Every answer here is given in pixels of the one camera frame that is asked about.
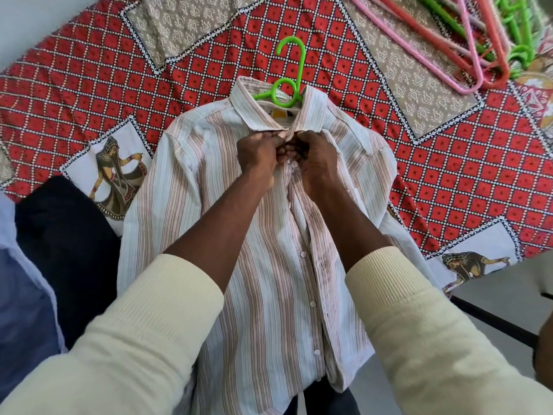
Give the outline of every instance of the blue fabric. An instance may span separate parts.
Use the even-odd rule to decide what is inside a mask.
[[[41,361],[65,351],[54,292],[16,243],[14,210],[0,193],[0,402]]]

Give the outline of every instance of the cream sweater sleeve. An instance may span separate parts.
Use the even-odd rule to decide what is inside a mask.
[[[397,248],[365,256],[346,284],[405,415],[553,413],[553,393],[511,367]]]
[[[29,374],[0,414],[170,414],[222,307],[202,270],[160,255],[69,353]]]

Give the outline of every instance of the red square pattern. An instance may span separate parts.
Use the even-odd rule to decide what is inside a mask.
[[[176,116],[227,97],[237,76],[295,77],[299,49],[279,57],[274,48],[296,29],[307,48],[303,81],[393,149],[399,175],[390,200],[423,252],[498,216],[512,224],[524,255],[553,246],[553,164],[512,88],[481,93],[483,110],[416,146],[335,0],[269,0],[162,73],[152,71],[121,19],[134,1],[100,0],[27,52],[9,78],[0,76],[13,197],[28,195],[130,114],[155,149]]]

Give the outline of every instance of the striped shirt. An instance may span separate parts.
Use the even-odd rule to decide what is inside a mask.
[[[283,120],[269,114],[277,107],[252,97],[269,88],[239,77],[228,99],[182,114],[165,131],[125,217],[119,294],[240,175],[236,141],[283,130]],[[279,97],[288,98],[282,92]],[[297,115],[287,133],[322,132],[338,151],[339,177],[359,208],[427,274],[414,241],[387,213],[397,169],[386,141],[321,91],[306,86],[303,97],[301,109],[292,109]],[[187,388],[179,408],[193,414],[281,414],[325,375],[336,390],[348,387],[374,350],[345,276],[297,163],[278,167],[245,237],[224,309],[198,356],[193,396]]]

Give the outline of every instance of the person's left hand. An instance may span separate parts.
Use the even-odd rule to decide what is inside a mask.
[[[270,177],[269,188],[273,186],[273,172],[277,163],[287,160],[285,156],[277,158],[277,147],[284,142],[285,132],[257,132],[236,143],[238,162],[242,173],[256,171]]]

